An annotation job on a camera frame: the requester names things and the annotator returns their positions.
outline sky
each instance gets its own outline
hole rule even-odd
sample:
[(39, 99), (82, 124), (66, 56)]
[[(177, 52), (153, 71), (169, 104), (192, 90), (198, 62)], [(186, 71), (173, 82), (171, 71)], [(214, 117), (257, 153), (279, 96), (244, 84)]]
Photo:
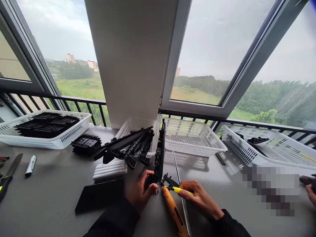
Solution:
[[(17, 0), (44, 58), (96, 61), (83, 0)], [(231, 80), (275, 0), (193, 0), (180, 75)], [(303, 9), (255, 81), (316, 81), (316, 13)]]

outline gray table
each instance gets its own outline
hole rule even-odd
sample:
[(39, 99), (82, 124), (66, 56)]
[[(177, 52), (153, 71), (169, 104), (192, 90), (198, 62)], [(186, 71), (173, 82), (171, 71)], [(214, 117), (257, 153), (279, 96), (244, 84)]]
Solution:
[[(118, 129), (91, 126), (88, 132), (100, 136), (103, 142), (109, 142)], [(12, 146), (1, 149), (1, 156), (14, 158), (19, 153), (24, 154), (0, 204), (1, 237), (78, 237), (88, 231), (102, 210), (75, 215), (74, 209), (83, 187), (93, 184), (94, 169), (102, 160), (94, 162), (71, 151), (71, 146), (64, 150)], [(34, 172), (25, 179), (33, 154), (38, 156)], [(175, 153), (175, 157), (181, 180), (197, 179), (215, 202), (226, 208), (252, 236), (307, 236), (315, 233), (312, 229), (315, 212), (303, 189), (296, 216), (276, 217), (242, 181), (240, 169), (243, 163), (230, 149), (223, 157), (226, 166), (221, 165), (215, 156), (206, 158)], [(0, 171), (5, 174), (12, 162), (10, 159)], [(125, 192), (136, 182), (143, 168), (138, 163), (134, 171), (128, 171)], [(164, 173), (167, 172), (176, 180), (171, 151), (165, 152)], [(172, 195), (183, 216), (181, 198), (175, 193)], [(190, 204), (187, 208), (192, 235), (210, 236), (211, 226), (206, 219)], [(161, 192), (150, 199), (134, 236), (177, 236)]]

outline black marker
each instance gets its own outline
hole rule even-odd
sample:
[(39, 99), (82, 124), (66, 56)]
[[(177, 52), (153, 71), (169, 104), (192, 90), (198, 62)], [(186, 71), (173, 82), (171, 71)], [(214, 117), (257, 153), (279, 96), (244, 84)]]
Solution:
[(26, 173), (25, 173), (26, 177), (30, 177), (31, 176), (31, 174), (33, 172), (34, 165), (35, 165), (35, 161), (36, 161), (36, 155), (33, 155), (31, 157), (29, 166), (27, 167), (27, 170), (26, 170)]

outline white plastic basket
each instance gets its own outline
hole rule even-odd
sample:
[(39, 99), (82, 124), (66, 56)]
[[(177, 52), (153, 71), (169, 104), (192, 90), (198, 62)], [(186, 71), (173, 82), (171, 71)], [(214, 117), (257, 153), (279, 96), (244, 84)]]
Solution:
[[(279, 165), (296, 166), (316, 170), (316, 150), (276, 131), (239, 125), (223, 125), (223, 140), (242, 159), (247, 166), (262, 165), (266, 161)], [(253, 137), (270, 140), (256, 146), (266, 155), (262, 155), (245, 140)]]
[(145, 118), (128, 118), (115, 137), (119, 139), (129, 135), (131, 131), (138, 131), (141, 128), (148, 128), (150, 126), (153, 126), (154, 136), (152, 137), (150, 150), (146, 157), (151, 158), (152, 156), (156, 155), (158, 143), (159, 128), (158, 122), (156, 120)]
[(227, 147), (205, 123), (164, 118), (165, 148), (192, 155), (211, 156)]
[[(32, 138), (23, 137), (18, 131), (15, 130), (14, 126), (32, 120), (31, 117), (43, 112), (59, 113), (61, 115), (70, 115), (80, 118), (80, 121), (73, 125), (71, 128), (64, 131), (62, 134), (54, 138)], [(24, 115), (16, 118), (10, 122), (0, 123), (0, 141), (16, 146), (28, 146), (28, 147), (39, 147), (48, 149), (64, 149), (73, 140), (79, 137), (89, 126), (89, 113), (69, 112), (60, 110), (39, 110), (37, 112)]]

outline black sleeve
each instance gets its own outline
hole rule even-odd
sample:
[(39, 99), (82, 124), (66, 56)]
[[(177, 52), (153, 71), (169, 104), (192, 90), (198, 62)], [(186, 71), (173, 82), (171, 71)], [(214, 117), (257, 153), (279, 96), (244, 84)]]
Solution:
[(251, 237), (242, 224), (234, 220), (228, 211), (222, 209), (224, 216), (212, 222), (217, 236), (220, 237)]
[(139, 214), (124, 197), (109, 206), (84, 237), (132, 237)]

